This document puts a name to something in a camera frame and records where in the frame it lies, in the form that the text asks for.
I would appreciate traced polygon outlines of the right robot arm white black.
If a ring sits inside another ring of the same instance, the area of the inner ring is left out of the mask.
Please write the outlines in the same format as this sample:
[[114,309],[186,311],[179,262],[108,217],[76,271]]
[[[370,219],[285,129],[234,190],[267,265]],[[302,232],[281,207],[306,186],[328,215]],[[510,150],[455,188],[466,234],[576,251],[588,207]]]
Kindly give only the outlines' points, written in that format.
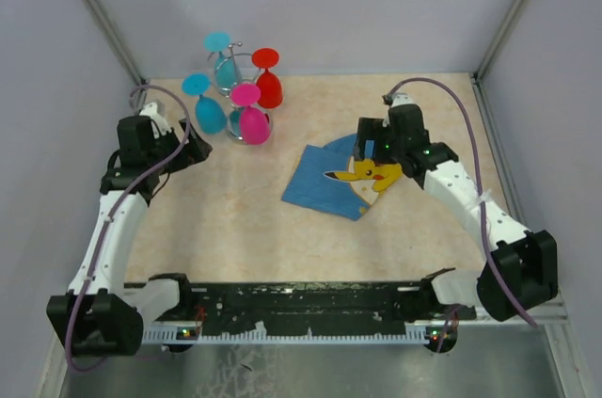
[[484,191],[445,143],[434,142],[414,103],[391,107],[384,119],[358,121],[354,157],[398,166],[454,215],[483,249],[479,273],[452,269],[436,274],[420,295],[421,310],[442,318],[453,305],[482,306],[495,320],[526,318],[528,310],[554,299],[558,287],[557,244],[548,231],[534,232],[514,220]]

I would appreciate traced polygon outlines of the red wine glass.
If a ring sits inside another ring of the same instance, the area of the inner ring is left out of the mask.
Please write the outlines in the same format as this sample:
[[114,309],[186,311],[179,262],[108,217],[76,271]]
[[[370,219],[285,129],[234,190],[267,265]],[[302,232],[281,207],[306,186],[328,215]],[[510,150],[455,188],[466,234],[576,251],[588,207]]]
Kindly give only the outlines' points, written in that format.
[[283,101],[283,90],[279,78],[271,70],[279,62],[277,50],[263,47],[255,51],[251,57],[255,67],[261,70],[256,85],[261,91],[258,105],[266,109],[274,109]]

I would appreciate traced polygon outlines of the blue Pikachu cloth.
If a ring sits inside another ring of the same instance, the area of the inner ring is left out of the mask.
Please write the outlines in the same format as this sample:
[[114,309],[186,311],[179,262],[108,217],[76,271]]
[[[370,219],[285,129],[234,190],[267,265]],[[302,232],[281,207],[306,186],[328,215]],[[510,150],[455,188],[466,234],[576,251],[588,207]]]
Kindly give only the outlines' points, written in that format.
[[366,158],[353,155],[355,135],[340,137],[322,147],[307,145],[281,200],[293,205],[358,220],[402,177],[398,164],[372,159],[373,143],[366,143]]

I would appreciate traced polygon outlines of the pink wine glass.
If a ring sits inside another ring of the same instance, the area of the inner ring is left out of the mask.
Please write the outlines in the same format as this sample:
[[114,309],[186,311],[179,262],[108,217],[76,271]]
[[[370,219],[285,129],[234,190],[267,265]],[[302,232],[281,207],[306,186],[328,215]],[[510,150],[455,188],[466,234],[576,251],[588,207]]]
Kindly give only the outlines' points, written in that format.
[[254,106],[260,97],[260,89],[252,83],[239,84],[230,94],[231,101],[242,109],[239,128],[242,139],[248,145],[263,144],[271,134],[265,113]]

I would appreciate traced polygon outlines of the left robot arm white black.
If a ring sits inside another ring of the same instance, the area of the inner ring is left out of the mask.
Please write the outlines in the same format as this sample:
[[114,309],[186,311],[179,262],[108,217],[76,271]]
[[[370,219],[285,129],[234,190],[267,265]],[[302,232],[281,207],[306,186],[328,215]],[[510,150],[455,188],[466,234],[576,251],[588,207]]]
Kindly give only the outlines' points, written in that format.
[[162,180],[209,157],[211,146],[189,118],[177,136],[160,115],[121,119],[119,147],[101,180],[100,208],[81,265],[65,294],[53,295],[46,314],[66,358],[108,358],[137,353],[143,334],[163,317],[182,320],[196,307],[184,273],[161,273],[132,295],[125,274],[133,243]]

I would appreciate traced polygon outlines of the blue wine glass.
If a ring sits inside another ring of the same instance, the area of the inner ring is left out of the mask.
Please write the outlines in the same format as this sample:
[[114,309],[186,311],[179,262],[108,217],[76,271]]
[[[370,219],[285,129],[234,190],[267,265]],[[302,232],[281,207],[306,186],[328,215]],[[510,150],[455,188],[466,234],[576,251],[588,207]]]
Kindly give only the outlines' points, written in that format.
[[227,118],[221,105],[205,95],[211,85],[211,80],[205,74],[195,73],[182,81],[182,92],[198,98],[195,115],[201,131],[207,135],[216,135],[225,129]]

